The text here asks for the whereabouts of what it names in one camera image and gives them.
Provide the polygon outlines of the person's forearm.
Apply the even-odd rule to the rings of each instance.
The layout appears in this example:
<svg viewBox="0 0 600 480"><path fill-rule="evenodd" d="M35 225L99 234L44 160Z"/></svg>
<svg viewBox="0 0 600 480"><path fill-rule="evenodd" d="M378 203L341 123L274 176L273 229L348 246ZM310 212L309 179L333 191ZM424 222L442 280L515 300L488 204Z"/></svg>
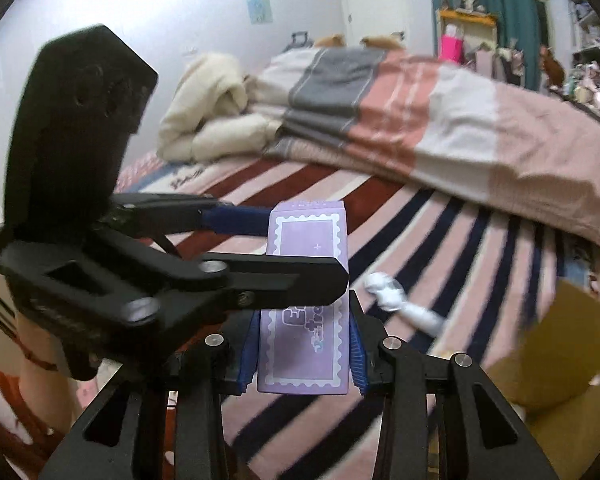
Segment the person's forearm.
<svg viewBox="0 0 600 480"><path fill-rule="evenodd" d="M27 407L53 430L66 434L81 413L76 384L60 371L57 340L20 312L17 335L32 358L20 365L19 390Z"/></svg>

